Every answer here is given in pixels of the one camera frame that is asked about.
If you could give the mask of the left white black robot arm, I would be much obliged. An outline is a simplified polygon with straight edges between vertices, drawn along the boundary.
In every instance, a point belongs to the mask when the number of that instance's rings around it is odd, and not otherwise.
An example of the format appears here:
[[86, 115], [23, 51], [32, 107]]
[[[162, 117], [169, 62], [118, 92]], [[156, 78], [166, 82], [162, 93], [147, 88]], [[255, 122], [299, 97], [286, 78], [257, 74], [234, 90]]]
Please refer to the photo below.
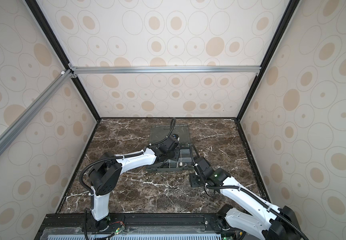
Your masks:
[[164, 162], [175, 156], [179, 136], [173, 133], [176, 119], [170, 123], [165, 138], [150, 143], [144, 149], [124, 155], [103, 155], [98, 161], [86, 166], [79, 175], [79, 183], [91, 196], [91, 215], [95, 221], [109, 216], [110, 193], [116, 187], [121, 174], [130, 170]]

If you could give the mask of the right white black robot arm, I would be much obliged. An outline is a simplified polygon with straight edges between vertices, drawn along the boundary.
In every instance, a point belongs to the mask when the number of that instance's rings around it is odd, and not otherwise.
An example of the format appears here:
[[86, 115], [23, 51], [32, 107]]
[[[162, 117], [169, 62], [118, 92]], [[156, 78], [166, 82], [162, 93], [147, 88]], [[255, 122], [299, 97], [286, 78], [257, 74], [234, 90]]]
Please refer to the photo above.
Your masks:
[[214, 191], [233, 200], [248, 213], [227, 207], [221, 214], [226, 225], [237, 228], [260, 240], [306, 240], [294, 211], [272, 204], [239, 183], [222, 168], [214, 170], [209, 161], [199, 155], [195, 145], [189, 147], [192, 166], [205, 191]]

